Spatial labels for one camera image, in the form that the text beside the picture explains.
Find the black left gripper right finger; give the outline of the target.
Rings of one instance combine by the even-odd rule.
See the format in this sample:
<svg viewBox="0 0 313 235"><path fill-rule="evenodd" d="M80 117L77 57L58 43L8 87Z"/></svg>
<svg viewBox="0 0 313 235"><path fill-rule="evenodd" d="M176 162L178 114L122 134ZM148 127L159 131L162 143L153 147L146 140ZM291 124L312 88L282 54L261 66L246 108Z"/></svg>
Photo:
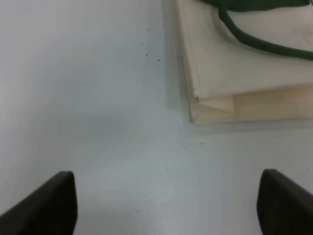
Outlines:
<svg viewBox="0 0 313 235"><path fill-rule="evenodd" d="M313 195L276 169L262 173L256 210L264 235L313 233Z"/></svg>

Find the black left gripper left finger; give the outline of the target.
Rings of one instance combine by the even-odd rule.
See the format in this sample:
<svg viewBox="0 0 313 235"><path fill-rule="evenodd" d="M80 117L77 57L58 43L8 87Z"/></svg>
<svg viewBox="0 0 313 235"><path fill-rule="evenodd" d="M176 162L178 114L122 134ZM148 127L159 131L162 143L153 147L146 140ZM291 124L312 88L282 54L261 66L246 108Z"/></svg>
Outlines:
<svg viewBox="0 0 313 235"><path fill-rule="evenodd" d="M0 233L72 235L77 218L74 174L60 171L0 216Z"/></svg>

